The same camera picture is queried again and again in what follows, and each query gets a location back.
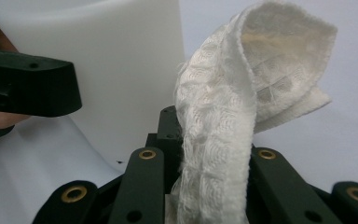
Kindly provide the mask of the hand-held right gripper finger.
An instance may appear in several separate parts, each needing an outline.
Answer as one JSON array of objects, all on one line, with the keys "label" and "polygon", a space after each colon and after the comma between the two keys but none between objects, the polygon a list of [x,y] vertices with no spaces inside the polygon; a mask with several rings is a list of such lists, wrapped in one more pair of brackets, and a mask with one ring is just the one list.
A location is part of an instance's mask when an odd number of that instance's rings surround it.
[{"label": "hand-held right gripper finger", "polygon": [[180,175],[183,158],[182,129],[176,116],[176,108],[168,106],[160,111],[158,129],[146,138],[147,147],[157,147],[164,153],[164,184],[171,188]]}]

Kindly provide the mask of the white waffle cloth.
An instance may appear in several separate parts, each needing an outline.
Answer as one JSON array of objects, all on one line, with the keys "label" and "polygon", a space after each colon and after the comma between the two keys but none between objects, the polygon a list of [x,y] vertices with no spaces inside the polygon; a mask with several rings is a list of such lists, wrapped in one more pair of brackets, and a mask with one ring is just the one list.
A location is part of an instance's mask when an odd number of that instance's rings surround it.
[{"label": "white waffle cloth", "polygon": [[317,82],[336,36],[301,7],[264,1],[203,42],[174,91],[184,156],[167,224],[248,224],[253,137],[330,103]]}]

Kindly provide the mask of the white plastic cup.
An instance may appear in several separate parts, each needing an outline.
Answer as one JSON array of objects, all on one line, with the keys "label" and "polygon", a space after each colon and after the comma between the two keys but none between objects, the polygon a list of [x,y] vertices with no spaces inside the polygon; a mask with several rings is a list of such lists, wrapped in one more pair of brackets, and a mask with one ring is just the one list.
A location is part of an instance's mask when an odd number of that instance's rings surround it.
[{"label": "white plastic cup", "polygon": [[172,104],[184,47],[178,0],[0,0],[0,29],[26,54],[69,61],[82,108],[71,118],[115,169]]}]

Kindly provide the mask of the white table cover sheet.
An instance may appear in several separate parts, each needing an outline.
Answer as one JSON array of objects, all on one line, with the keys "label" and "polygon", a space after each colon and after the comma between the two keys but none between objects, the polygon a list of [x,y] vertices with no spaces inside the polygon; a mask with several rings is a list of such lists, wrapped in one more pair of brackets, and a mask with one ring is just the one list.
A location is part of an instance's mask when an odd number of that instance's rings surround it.
[{"label": "white table cover sheet", "polygon": [[[334,24],[337,38],[319,82],[332,103],[259,133],[312,185],[358,182],[358,0],[289,0]],[[68,118],[27,119],[0,138],[0,224],[31,224],[49,195],[73,180],[101,186],[119,172]]]}]

